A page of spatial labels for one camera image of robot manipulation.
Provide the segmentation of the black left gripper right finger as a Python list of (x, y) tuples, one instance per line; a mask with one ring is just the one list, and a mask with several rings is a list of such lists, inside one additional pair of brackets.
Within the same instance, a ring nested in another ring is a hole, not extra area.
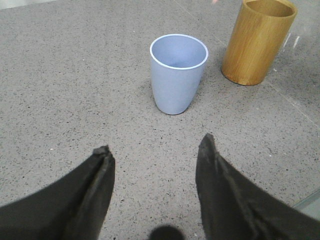
[(320, 222), (277, 200), (236, 170), (207, 133), (195, 182), (208, 240), (318, 240)]

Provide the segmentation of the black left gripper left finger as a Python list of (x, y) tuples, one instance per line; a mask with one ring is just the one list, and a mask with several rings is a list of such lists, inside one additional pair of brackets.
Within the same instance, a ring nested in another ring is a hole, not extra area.
[(2, 240), (96, 240), (115, 183), (115, 159), (101, 146), (49, 186), (0, 208)]

